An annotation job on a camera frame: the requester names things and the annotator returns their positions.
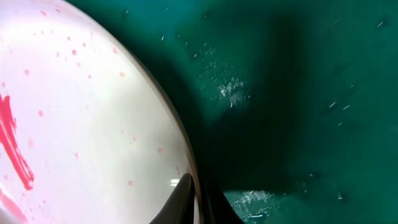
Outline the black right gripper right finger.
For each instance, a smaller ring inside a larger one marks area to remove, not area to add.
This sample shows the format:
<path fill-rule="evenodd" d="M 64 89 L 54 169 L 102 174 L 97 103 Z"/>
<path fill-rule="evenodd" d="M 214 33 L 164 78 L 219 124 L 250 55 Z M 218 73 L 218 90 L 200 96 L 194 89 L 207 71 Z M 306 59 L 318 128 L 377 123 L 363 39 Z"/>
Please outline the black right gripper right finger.
<path fill-rule="evenodd" d="M 204 224 L 243 224 L 218 186 L 209 179 L 201 180 L 203 209 L 201 223 Z"/>

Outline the white plate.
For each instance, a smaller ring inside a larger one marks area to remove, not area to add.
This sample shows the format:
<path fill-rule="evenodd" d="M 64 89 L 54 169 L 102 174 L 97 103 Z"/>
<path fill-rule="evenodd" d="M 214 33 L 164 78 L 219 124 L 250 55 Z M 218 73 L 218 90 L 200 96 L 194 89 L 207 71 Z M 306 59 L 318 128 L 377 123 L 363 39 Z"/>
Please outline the white plate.
<path fill-rule="evenodd" d="M 66 1 L 1 1 L 1 222 L 150 223 L 188 144 L 151 76 Z"/>

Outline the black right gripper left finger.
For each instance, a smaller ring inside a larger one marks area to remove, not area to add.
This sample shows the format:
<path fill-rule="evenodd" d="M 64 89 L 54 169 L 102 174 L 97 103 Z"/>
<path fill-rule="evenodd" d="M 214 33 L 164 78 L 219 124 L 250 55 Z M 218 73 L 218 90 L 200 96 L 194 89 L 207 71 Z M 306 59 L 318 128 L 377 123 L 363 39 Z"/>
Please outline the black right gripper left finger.
<path fill-rule="evenodd" d="M 192 175 L 186 173 L 150 224 L 193 224 L 194 208 L 195 184 Z"/>

